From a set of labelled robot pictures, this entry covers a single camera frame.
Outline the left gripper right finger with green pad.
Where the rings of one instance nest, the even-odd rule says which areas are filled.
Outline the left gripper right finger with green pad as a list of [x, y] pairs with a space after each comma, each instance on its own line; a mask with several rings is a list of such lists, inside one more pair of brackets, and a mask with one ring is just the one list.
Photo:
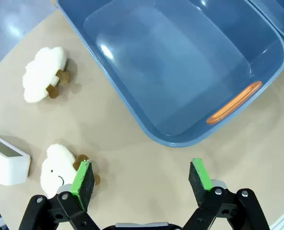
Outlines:
[[226, 219], [232, 230], [270, 230], [255, 193], [214, 185], [200, 158], [190, 162], [189, 182], [198, 208], [182, 230], [210, 230], [217, 218]]

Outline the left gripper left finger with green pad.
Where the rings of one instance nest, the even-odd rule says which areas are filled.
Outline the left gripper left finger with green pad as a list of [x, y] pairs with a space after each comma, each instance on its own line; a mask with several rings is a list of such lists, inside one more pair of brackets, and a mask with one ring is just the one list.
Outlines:
[[68, 222], [74, 230], [100, 230], [87, 213], [95, 176], [90, 160], [82, 161], [68, 191], [48, 199], [44, 195], [30, 198], [19, 230], [57, 230]]

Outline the white cloud plush smiling face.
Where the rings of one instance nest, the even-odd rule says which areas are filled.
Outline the white cloud plush smiling face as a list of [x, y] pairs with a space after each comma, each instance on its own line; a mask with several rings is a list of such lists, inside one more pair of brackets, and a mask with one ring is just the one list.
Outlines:
[[52, 144], [42, 163], [40, 184], [47, 198], [62, 191], [68, 191], [77, 174], [80, 163], [88, 160], [84, 155], [75, 157], [65, 146]]

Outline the white digital clock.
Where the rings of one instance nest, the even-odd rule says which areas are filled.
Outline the white digital clock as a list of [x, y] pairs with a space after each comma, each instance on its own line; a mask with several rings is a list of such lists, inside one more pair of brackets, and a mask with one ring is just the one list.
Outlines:
[[26, 182], [31, 157], [0, 138], [0, 184], [16, 185]]

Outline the white cloud plush toy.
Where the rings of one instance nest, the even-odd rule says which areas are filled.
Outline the white cloud plush toy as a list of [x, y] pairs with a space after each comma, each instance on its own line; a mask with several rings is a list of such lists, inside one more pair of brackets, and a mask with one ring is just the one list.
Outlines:
[[34, 60], [25, 67], [23, 75], [24, 99], [28, 103], [37, 103], [49, 97], [59, 96], [59, 83], [70, 81], [70, 72], [65, 69], [67, 55], [65, 50], [58, 46], [41, 48]]

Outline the large blue plastic basket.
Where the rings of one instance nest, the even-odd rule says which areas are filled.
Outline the large blue plastic basket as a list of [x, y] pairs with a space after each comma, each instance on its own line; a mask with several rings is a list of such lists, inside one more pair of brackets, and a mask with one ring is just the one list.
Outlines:
[[145, 134], [188, 147], [284, 70], [284, 42], [249, 0], [56, 0]]

